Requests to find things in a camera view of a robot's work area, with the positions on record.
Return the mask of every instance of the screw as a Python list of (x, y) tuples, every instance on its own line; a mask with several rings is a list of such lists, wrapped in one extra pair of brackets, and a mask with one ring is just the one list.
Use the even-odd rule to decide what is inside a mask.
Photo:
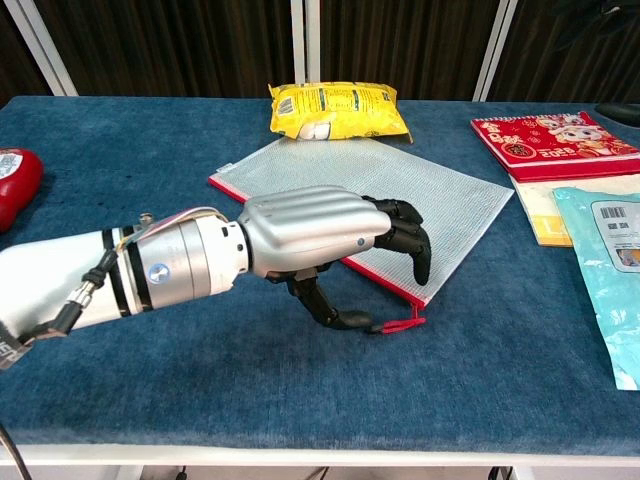
[(140, 214), (140, 225), (146, 227), (147, 225), (151, 225), (153, 223), (153, 214), (149, 212)]

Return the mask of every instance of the silver joint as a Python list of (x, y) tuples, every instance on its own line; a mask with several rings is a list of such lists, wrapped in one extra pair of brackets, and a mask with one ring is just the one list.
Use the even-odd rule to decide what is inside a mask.
[(82, 308), (85, 309), (91, 303), (91, 297), (93, 295), (96, 286), (91, 282), (82, 282), (80, 287), (76, 288), (67, 300), (71, 302), (76, 302), (82, 305)]
[(153, 223), (153, 214), (149, 213), (149, 212), (145, 212), (145, 213), (141, 213), (140, 214), (140, 225), (143, 227), (146, 227), (148, 225), (151, 225)]

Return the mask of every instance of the dark curtain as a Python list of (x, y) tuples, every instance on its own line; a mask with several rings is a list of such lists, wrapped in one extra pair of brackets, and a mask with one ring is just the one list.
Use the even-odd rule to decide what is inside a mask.
[(81, 95), (264, 97), (292, 83), (289, 0), (36, 0)]
[(556, 51), (558, 35), (575, 19), (549, 15), (549, 5), (518, 2), (487, 100), (640, 102), (640, 16), (606, 37), (594, 25)]
[(323, 81), (471, 100), (498, 0), (322, 0)]
[(16, 95), (33, 94), (50, 95), (51, 91), (7, 7), (0, 2), (0, 107)]

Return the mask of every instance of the blue fabric tablecloth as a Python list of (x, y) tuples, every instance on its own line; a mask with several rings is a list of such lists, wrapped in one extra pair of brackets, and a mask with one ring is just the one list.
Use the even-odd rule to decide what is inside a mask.
[[(593, 112), (399, 108), (415, 143), (383, 141), (504, 186), (472, 118)], [(262, 99), (16, 98), (0, 111), (0, 145), (37, 152), (46, 176), (0, 248), (144, 211), (213, 205), (233, 218), (241, 205), (207, 177), (277, 138), (269, 117)], [(640, 130), (594, 117), (640, 145)], [(321, 280), (341, 308), (408, 315), (343, 265)], [(0, 418), (19, 443), (640, 454), (640, 394), (616, 390), (575, 254), (538, 247), (517, 197), (426, 316), (397, 335), (333, 331), (285, 285), (245, 275), (222, 295), (41, 342), (0, 375)]]

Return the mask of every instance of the light blue package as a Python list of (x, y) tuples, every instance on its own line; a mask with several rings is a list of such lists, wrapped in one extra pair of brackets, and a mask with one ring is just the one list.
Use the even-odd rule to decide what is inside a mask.
[(619, 390), (640, 388), (640, 194), (553, 190)]

